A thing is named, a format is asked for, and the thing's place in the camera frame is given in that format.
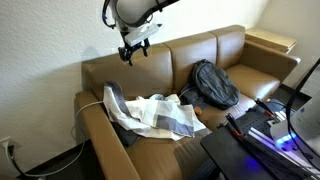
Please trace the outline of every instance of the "white cable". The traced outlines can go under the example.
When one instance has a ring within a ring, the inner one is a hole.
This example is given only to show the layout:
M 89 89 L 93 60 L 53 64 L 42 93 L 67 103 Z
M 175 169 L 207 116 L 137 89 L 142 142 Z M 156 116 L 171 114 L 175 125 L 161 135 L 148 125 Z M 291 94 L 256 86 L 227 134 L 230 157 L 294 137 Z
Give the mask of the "white cable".
M 180 96 L 178 97 L 178 98 L 180 98 L 184 93 L 186 93 L 187 91 L 190 91 L 191 89 L 195 89 L 195 88 L 197 88 L 197 87 L 191 87 L 191 88 L 189 88 L 189 89 L 186 89 L 186 90 L 184 90 L 181 94 L 180 94 Z
M 75 116 L 76 121 L 77 121 L 77 117 L 78 117 L 79 113 L 80 113 L 83 109 L 85 109 L 85 108 L 87 108 L 87 107 L 89 107 L 89 106 L 95 105 L 95 104 L 100 104 L 100 103 L 103 103 L 103 101 L 98 101 L 98 102 L 90 103 L 90 104 L 87 104 L 87 105 L 83 106 L 82 108 L 80 108 L 80 109 L 78 110 L 78 112 L 76 113 L 76 116 Z M 77 155 L 77 157 L 75 157 L 69 164 L 67 164 L 66 166 L 64 166 L 63 168 L 61 168 L 61 169 L 59 169 L 59 170 L 57 170 L 57 171 L 54 171 L 54 172 L 51 172 L 51 173 L 47 173 L 47 174 L 26 174 L 26 173 L 25 173 L 24 175 L 25 175 L 25 176 L 28 176 L 28 177 L 50 176 L 50 175 L 56 174 L 56 173 L 58 173 L 58 172 L 60 172 L 60 171 L 62 171 L 62 170 L 64 170 L 64 169 L 66 169 L 67 167 L 69 167 L 72 163 L 74 163 L 74 162 L 80 157 L 80 155 L 81 155 L 81 153 L 82 153 L 82 151 L 83 151 L 84 143 L 85 143 L 85 140 L 86 140 L 86 135 L 85 135 L 85 133 L 84 133 L 84 131 L 83 131 L 82 129 L 81 129 L 81 132 L 82 132 L 83 138 L 84 138 L 84 141 L 83 141 L 82 146 L 81 146 L 81 150 L 80 150 L 79 154 Z M 8 161 L 9 161 L 10 164 L 12 165 L 12 161 L 10 160 L 10 157 L 9 157 L 8 150 L 7 150 L 7 149 L 6 149 L 6 156 L 7 156 Z

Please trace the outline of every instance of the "blue light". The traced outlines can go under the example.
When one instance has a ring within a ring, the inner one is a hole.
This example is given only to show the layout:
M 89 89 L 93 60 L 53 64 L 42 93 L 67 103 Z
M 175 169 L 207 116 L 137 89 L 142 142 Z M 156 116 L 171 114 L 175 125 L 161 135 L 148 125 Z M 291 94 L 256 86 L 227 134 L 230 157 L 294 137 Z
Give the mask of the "blue light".
M 291 136 L 292 136 L 293 138 L 296 138 L 296 137 L 297 137 L 297 135 L 296 135 L 295 133 L 291 133 Z
M 289 138 L 288 138 L 288 136 L 285 136 L 285 137 L 282 138 L 282 140 L 283 140 L 283 141 L 288 141 Z
M 282 144 L 282 143 L 283 143 L 283 140 L 282 140 L 282 139 L 278 139 L 278 140 L 277 140 L 277 143 L 278 143 L 278 144 Z
M 249 168 L 249 170 L 252 170 L 254 172 L 255 170 L 259 169 L 260 165 L 253 157 L 248 157 L 247 167 Z

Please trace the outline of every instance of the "couch backrest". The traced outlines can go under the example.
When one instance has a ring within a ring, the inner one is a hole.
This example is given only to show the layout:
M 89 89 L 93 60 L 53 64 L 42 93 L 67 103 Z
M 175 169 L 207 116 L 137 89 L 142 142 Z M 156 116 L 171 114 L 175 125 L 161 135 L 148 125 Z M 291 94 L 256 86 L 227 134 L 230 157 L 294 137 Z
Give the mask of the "couch backrest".
M 209 33 L 217 37 L 216 65 L 222 69 L 227 69 L 238 64 L 245 41 L 245 28 L 232 25 L 209 31 Z
M 164 42 L 171 50 L 173 65 L 173 93 L 179 93 L 188 82 L 193 63 L 207 59 L 216 62 L 217 40 L 215 35 L 200 33 Z
M 133 67 L 118 54 L 89 60 L 82 65 L 85 90 L 103 98 L 105 82 L 118 82 L 126 99 L 161 93 L 179 93 L 188 82 L 193 63 L 207 59 L 223 69 L 237 64 L 243 50 L 244 27 L 234 25 L 152 45 L 132 56 Z
M 133 67 L 123 62 L 118 53 L 83 62 L 82 81 L 85 90 L 92 90 L 102 100 L 105 82 L 121 85 L 125 99 L 172 92 L 172 62 L 168 47 L 153 45 L 144 57 L 142 50 L 132 56 Z

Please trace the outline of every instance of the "couch armrest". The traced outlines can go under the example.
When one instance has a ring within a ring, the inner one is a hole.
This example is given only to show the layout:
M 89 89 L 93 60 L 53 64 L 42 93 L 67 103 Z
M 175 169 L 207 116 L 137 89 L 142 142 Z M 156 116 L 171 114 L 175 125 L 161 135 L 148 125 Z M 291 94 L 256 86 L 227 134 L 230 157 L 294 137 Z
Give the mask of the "couch armrest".
M 97 101 L 91 92 L 79 92 L 75 109 Z M 78 118 L 91 138 L 106 179 L 140 179 L 101 105 L 83 109 Z
M 282 83 L 298 65 L 300 58 L 245 41 L 240 63 L 274 76 Z

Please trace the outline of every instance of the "black cable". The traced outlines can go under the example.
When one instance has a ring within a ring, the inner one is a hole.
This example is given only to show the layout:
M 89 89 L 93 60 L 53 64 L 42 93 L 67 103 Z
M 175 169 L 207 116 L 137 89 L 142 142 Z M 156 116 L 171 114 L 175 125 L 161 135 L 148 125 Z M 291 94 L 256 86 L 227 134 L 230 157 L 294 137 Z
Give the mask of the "black cable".
M 23 171 L 18 167 L 16 161 L 14 160 L 14 145 L 11 145 L 8 147 L 8 153 L 10 154 L 10 159 L 13 164 L 13 166 L 17 169 L 17 171 L 20 173 L 20 176 L 25 179 L 27 176 L 24 174 Z
M 304 86 L 304 84 L 307 82 L 307 80 L 309 79 L 309 77 L 311 76 L 311 74 L 313 73 L 313 71 L 319 66 L 320 64 L 320 58 L 318 59 L 318 61 L 312 66 L 312 68 L 309 70 L 309 72 L 307 73 L 307 75 L 302 79 L 302 81 L 299 83 L 299 85 L 297 86 L 297 88 L 295 89 L 295 91 L 292 93 L 288 103 L 287 103 L 287 108 L 286 108 L 286 116 L 287 116 L 287 123 L 288 123 L 288 133 L 291 136 L 291 139 L 293 140 L 293 142 L 295 143 L 295 145 L 298 147 L 298 149 L 301 151 L 302 155 L 307 159 L 307 161 L 318 171 L 320 171 L 320 168 L 315 166 L 315 164 L 313 164 L 313 162 L 306 156 L 306 153 L 301 149 L 301 147 L 298 145 L 298 143 L 294 140 L 294 138 L 292 137 L 291 134 L 291 130 L 295 133 L 295 135 L 301 140 L 301 142 L 308 147 L 308 149 L 317 157 L 320 158 L 320 155 L 312 148 L 310 147 L 300 136 L 299 134 L 295 131 L 294 127 L 291 124 L 290 121 L 290 110 L 293 104 L 293 101 L 295 99 L 295 97 L 297 96 L 297 94 L 300 92 L 300 90 L 302 89 L 302 87 Z
M 282 106 L 281 110 L 287 108 L 286 105 L 284 105 L 284 104 L 282 104 L 282 103 L 279 103 L 279 102 L 268 101 L 267 103 L 278 104 L 278 105 Z
M 106 26 L 113 29 L 114 27 L 116 27 L 116 24 L 109 25 L 106 20 L 107 19 L 106 12 L 107 12 L 107 8 L 108 8 L 109 3 L 110 3 L 110 0 L 104 1 L 103 8 L 102 8 L 102 21 L 104 22 L 104 24 Z
M 158 4 L 158 8 L 159 8 L 159 11 L 162 12 L 162 6 L 161 4 L 159 3 L 159 0 L 156 0 L 157 4 Z

